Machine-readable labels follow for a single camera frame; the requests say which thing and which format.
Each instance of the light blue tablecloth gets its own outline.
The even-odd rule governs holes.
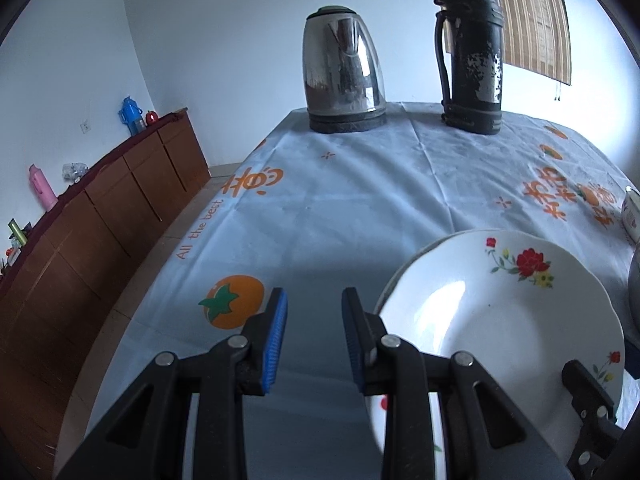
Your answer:
[[[507,228],[547,238],[603,283],[628,337],[632,243],[625,175],[578,133],[504,113],[496,136],[446,127],[436,104],[390,104],[388,123],[322,135],[290,113],[203,211],[159,273],[104,378],[90,428],[160,351],[207,351],[240,328],[198,303],[226,276],[289,295],[278,379],[246,400],[252,479],[378,478],[381,457],[351,371],[340,293],[372,309],[420,248],[453,232]]]

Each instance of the orange fruit print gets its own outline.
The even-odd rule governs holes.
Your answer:
[[[545,152],[545,155],[552,156],[555,160],[562,160],[562,155],[556,152],[551,146],[546,144],[540,144],[540,149]]]
[[[600,201],[596,194],[586,186],[578,184],[578,195],[589,205],[600,205]]]
[[[199,305],[214,327],[230,330],[258,312],[263,297],[264,285],[259,280],[238,274],[222,278]]]
[[[545,128],[547,130],[549,130],[551,133],[556,134],[558,137],[560,137],[561,139],[568,139],[569,137],[567,137],[564,133],[562,133],[560,130],[558,130],[557,128],[555,128],[554,126],[547,126],[545,125]]]

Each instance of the white wall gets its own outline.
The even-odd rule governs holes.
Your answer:
[[[8,221],[24,225],[44,212],[28,167],[42,168],[62,193],[64,163],[90,166],[129,136],[117,115],[129,94],[152,107],[123,0],[30,1],[0,46],[2,256]]]
[[[242,160],[287,112],[305,106],[305,18],[329,4],[351,7],[367,23],[389,101],[441,100],[433,0],[125,0],[158,111],[188,106],[212,165]],[[638,177],[638,67],[596,0],[566,4],[574,85],[556,102],[555,82],[508,66],[503,109],[577,129]]]

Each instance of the blue thermos flask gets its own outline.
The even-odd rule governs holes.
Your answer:
[[[118,112],[120,120],[129,127],[131,135],[140,133],[145,129],[145,121],[142,118],[142,110],[138,104],[128,96],[122,102],[122,109]]]

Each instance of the bamboo blind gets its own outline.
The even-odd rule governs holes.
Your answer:
[[[564,0],[499,0],[504,63],[571,84],[571,44]],[[446,24],[446,49],[451,36]]]

